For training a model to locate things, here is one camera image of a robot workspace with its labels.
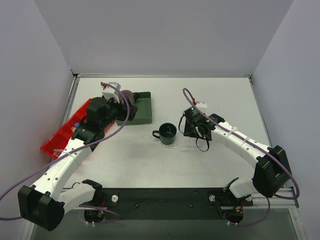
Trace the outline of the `dark green mug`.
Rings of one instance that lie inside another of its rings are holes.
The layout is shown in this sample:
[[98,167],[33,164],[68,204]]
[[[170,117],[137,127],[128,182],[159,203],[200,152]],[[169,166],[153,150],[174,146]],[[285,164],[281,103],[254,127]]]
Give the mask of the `dark green mug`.
[[158,130],[153,130],[152,135],[159,139],[163,145],[171,145],[175,142],[177,128],[174,124],[166,122],[163,123]]

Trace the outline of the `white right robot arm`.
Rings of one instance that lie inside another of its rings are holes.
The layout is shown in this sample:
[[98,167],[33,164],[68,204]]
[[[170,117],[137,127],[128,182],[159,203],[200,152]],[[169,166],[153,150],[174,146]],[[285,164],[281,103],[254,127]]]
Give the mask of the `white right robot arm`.
[[185,137],[220,143],[246,160],[254,169],[253,176],[238,177],[228,183],[226,188],[235,198],[255,193],[271,198],[290,179],[288,174],[291,170],[282,147],[270,147],[254,141],[214,113],[204,117],[194,107],[189,107],[182,117],[185,118]]

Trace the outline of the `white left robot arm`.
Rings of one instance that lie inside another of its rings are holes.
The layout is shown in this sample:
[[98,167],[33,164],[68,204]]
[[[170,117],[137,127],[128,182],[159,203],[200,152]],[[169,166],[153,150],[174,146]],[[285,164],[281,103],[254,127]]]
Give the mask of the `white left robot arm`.
[[31,186],[22,186],[18,191],[20,216],[48,231],[54,230],[64,215],[83,203],[96,206],[101,203],[102,186],[92,180],[84,180],[65,192],[63,187],[102,141],[105,129],[114,121],[131,121],[138,107],[128,98],[117,102],[113,98],[92,98],[72,137],[59,158]]

